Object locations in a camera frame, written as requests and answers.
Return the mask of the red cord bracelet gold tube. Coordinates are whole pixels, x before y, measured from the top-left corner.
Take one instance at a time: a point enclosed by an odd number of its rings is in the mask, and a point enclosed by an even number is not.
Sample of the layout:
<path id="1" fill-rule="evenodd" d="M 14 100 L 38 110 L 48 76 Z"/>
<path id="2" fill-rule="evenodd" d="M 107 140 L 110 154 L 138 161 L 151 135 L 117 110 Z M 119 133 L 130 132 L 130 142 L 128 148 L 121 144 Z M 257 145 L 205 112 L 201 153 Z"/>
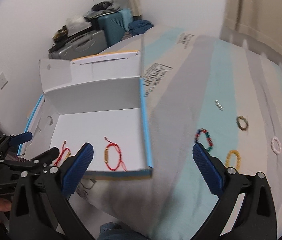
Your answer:
<path id="1" fill-rule="evenodd" d="M 61 147 L 61 153 L 54 162 L 54 166 L 59 167 L 68 157 L 72 155 L 72 152 L 69 147 L 66 146 L 66 140 L 63 142 Z"/>

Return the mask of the white pearl strand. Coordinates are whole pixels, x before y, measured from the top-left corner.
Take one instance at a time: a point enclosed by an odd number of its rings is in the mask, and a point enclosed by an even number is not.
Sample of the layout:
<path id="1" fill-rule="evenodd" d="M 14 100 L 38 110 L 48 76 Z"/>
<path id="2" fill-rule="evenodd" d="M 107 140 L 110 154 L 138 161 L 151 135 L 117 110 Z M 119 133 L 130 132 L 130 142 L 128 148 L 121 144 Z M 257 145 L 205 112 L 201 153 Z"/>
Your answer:
<path id="1" fill-rule="evenodd" d="M 216 104 L 216 106 L 218 107 L 219 110 L 221 110 L 221 111 L 224 110 L 223 106 L 220 104 L 220 102 L 218 100 L 215 100 L 214 102 L 215 102 L 215 104 Z"/>

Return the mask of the blue and yellow cardboard box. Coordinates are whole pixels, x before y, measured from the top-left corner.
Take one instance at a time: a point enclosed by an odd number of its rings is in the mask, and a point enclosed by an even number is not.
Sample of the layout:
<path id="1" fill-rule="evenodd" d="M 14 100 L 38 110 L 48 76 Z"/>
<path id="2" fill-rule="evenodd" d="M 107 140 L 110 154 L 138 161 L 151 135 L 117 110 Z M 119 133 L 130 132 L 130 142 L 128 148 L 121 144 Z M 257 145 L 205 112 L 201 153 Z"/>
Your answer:
<path id="1" fill-rule="evenodd" d="M 32 140 L 19 147 L 18 155 L 32 159 L 52 147 L 61 148 L 65 140 L 77 153 L 88 142 L 94 157 L 87 178 L 150 178 L 153 162 L 143 73 L 141 35 L 98 55 L 70 61 L 41 59 L 43 93 L 25 127 Z M 127 172 L 107 169 L 104 137 L 120 146 Z"/>

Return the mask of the striped bed sheet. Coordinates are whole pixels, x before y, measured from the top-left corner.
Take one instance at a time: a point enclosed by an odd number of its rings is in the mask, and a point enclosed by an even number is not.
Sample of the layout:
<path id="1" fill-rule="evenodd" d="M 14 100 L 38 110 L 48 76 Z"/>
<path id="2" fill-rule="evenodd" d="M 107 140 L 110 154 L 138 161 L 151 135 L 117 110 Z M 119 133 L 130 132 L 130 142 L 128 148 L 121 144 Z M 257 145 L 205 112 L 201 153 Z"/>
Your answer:
<path id="1" fill-rule="evenodd" d="M 205 129 L 211 155 L 243 174 L 264 172 L 282 235 L 282 67 L 243 47 L 179 28 L 144 35 L 144 88 L 151 136 L 151 179 L 84 180 L 72 202 L 84 224 L 108 213 L 151 239 L 190 239 L 217 198 L 192 157 Z M 215 104 L 218 100 L 221 111 Z"/>

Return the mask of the grey suitcase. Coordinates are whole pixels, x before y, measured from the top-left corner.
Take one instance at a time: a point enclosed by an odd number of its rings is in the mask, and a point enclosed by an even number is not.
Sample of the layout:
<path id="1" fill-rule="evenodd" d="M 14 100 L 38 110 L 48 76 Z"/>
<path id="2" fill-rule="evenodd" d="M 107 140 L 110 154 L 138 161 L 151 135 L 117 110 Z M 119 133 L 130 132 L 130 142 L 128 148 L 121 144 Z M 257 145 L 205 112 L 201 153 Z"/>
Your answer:
<path id="1" fill-rule="evenodd" d="M 94 30 L 67 42 L 56 51 L 49 52 L 50 59 L 73 60 L 80 57 L 96 55 L 107 48 L 103 30 Z"/>

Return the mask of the teal suitcase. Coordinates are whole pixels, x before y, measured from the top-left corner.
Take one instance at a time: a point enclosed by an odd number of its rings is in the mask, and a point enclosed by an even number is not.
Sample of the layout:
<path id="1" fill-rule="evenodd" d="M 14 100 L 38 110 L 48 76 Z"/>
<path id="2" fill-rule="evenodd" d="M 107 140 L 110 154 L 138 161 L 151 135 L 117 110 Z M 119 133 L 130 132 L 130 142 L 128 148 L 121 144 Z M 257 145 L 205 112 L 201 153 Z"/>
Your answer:
<path id="1" fill-rule="evenodd" d="M 125 33 L 129 31 L 129 24 L 132 21 L 133 16 L 128 8 L 98 18 L 99 28 L 104 31 L 109 47 L 121 41 Z"/>

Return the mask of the dark blue clothing pile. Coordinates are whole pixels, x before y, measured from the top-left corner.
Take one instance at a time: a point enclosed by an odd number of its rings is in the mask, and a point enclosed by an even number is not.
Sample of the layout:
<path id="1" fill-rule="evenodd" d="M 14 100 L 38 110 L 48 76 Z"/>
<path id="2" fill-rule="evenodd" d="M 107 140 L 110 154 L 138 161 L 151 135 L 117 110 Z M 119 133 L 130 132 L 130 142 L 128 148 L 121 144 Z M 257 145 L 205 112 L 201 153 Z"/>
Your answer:
<path id="1" fill-rule="evenodd" d="M 129 33 L 132 36 L 141 35 L 152 27 L 153 24 L 148 20 L 136 20 L 129 23 Z"/>

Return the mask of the beige pillow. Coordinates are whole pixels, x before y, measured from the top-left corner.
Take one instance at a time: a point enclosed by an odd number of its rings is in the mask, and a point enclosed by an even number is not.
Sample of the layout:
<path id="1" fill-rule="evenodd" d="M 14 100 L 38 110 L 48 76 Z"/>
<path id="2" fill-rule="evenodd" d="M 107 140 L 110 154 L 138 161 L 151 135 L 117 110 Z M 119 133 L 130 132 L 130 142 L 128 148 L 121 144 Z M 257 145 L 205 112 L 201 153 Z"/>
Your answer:
<path id="1" fill-rule="evenodd" d="M 282 0 L 226 0 L 224 26 L 282 55 Z"/>

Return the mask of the white wall socket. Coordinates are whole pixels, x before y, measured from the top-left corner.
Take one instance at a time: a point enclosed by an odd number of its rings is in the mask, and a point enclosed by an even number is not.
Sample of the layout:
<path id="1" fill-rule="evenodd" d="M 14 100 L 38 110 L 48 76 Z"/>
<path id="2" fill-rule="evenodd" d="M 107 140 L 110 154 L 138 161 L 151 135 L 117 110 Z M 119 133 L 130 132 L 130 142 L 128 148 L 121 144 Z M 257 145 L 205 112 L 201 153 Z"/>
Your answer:
<path id="1" fill-rule="evenodd" d="M 0 89 L 3 89 L 8 83 L 8 80 L 6 79 L 3 72 L 0 73 Z"/>

